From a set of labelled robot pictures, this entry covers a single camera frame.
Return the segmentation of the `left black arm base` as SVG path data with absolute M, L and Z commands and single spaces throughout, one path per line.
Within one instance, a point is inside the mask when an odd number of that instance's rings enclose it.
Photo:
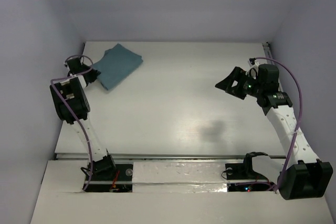
M 81 167 L 85 175 L 83 191 L 87 193 L 131 193 L 133 164 L 116 164 L 111 155 Z

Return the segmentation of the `teal t shirt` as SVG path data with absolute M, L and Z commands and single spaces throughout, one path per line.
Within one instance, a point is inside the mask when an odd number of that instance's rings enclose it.
M 121 44 L 104 52 L 103 57 L 92 65 L 100 72 L 98 80 L 107 91 L 114 89 L 125 78 L 142 65 L 142 56 L 128 50 Z

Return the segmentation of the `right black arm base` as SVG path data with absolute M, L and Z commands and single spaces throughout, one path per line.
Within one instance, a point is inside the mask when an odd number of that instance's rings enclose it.
M 228 192 L 254 192 L 254 191 L 271 191 L 275 183 L 271 182 L 263 174 L 254 170 L 253 161 L 256 157 L 269 157 L 263 152 L 247 153 L 242 163 L 226 163 L 225 170 L 221 177 L 227 180 Z

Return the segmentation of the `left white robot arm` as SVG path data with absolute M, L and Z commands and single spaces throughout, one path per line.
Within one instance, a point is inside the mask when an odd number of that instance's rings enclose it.
M 89 84 L 95 82 L 100 72 L 84 63 L 84 55 L 68 57 L 64 65 L 68 75 L 50 81 L 50 92 L 58 117 L 69 124 L 77 133 L 89 156 L 89 176 L 102 176 L 111 179 L 117 172 L 111 154 L 99 141 L 90 122 L 90 105 L 84 92 Z

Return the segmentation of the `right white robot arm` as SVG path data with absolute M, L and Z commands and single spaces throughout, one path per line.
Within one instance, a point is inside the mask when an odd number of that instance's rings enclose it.
M 247 153 L 240 167 L 232 168 L 227 177 L 242 174 L 244 179 L 254 179 L 278 191 L 285 200 L 323 197 L 333 168 L 308 144 L 300 128 L 301 117 L 295 116 L 289 95 L 280 90 L 278 67 L 252 60 L 248 71 L 235 67 L 215 87 L 242 100 L 248 95 L 256 98 L 286 153 L 280 168 L 271 161 L 258 161 L 266 153 Z

